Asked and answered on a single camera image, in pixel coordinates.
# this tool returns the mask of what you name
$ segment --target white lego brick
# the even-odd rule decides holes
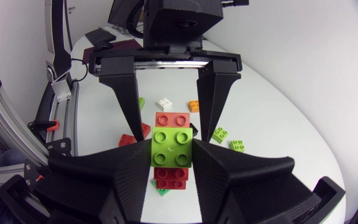
[[[168,100],[167,98],[158,100],[158,102],[156,102],[156,105],[163,112],[166,112],[167,110],[170,110],[172,108],[172,102],[170,100]]]

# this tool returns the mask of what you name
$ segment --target desk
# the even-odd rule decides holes
[[[117,36],[116,41],[131,39],[107,28]],[[205,50],[223,51],[211,42],[204,42]],[[84,49],[92,47],[86,37],[74,46],[71,56],[82,58]],[[293,174],[310,190],[317,181],[328,176],[344,188],[339,166],[330,148],[313,125],[274,86],[242,64],[242,78],[229,93],[218,126],[228,132],[220,144],[229,147],[232,140],[243,140],[245,153],[260,157],[290,156],[295,160]],[[85,66],[73,62],[70,73],[81,78]],[[154,126],[155,102],[167,97],[173,102],[174,112],[189,112],[188,102],[197,100],[196,70],[141,70],[137,71],[139,96],[145,98],[142,121]],[[131,134],[113,90],[88,75],[80,82],[78,99],[77,135],[80,156],[118,147],[121,134]],[[199,113],[191,113],[190,121],[200,130]],[[153,179],[150,169],[149,180]],[[344,223],[346,199],[341,200],[324,223]],[[186,190],[172,190],[161,197],[147,184],[142,222],[195,223],[201,222],[193,169],[189,169]]]

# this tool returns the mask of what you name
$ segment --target lime green lego brick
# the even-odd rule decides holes
[[[160,193],[161,196],[164,196],[166,193],[169,192],[168,189],[156,189],[158,193]]]
[[[237,151],[237,152],[244,152],[245,151],[245,147],[242,144],[241,140],[231,141],[229,147],[230,147],[230,149],[232,149],[234,151]]]
[[[212,138],[217,141],[219,144],[223,142],[223,140],[227,136],[227,131],[223,130],[223,128],[218,127],[215,129],[214,133],[212,134]]]
[[[143,97],[139,97],[139,108],[140,108],[140,110],[143,109],[144,102],[145,102],[144,98],[143,98]]]
[[[191,167],[191,128],[152,128],[152,167]]]

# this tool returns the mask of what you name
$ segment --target computer monitor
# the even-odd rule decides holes
[[[129,13],[135,7],[139,0],[114,0],[108,23],[127,28],[127,18]],[[135,20],[138,21],[140,12],[135,16]]]

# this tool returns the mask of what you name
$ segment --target red clip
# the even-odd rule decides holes
[[[38,180],[43,179],[43,178],[44,178],[43,175],[40,175],[40,176],[37,178],[36,182],[38,182]]]
[[[47,131],[56,131],[57,129],[59,129],[59,121],[58,120],[54,120],[56,122],[56,125],[50,128],[47,128]]]

